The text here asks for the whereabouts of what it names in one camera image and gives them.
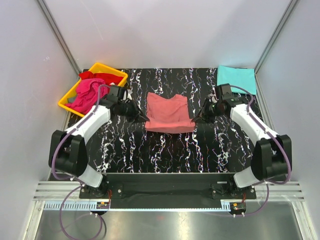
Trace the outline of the salmon pink t-shirt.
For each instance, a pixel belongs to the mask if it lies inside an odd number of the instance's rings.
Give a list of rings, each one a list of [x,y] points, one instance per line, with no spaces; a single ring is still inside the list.
[[[149,132],[184,134],[193,132],[196,126],[189,116],[187,97],[180,94],[166,99],[149,92],[146,116],[149,121],[145,123],[145,129]]]

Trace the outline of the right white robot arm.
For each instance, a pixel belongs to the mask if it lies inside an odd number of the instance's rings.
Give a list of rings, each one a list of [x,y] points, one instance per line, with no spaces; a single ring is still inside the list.
[[[245,188],[269,182],[284,185],[292,174],[292,141],[288,135],[280,135],[269,128],[252,111],[253,97],[247,101],[232,92],[228,83],[215,86],[198,114],[194,123],[215,122],[216,117],[227,116],[241,127],[254,145],[250,166],[233,175],[233,182],[227,185],[228,195],[239,198]]]

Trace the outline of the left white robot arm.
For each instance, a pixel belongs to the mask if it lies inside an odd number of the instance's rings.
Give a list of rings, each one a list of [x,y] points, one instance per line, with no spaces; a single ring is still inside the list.
[[[86,145],[96,131],[115,116],[123,116],[130,123],[149,121],[127,88],[102,84],[89,112],[72,127],[52,134],[48,165],[57,180],[76,180],[90,187],[97,198],[108,193],[107,178],[89,165]]]

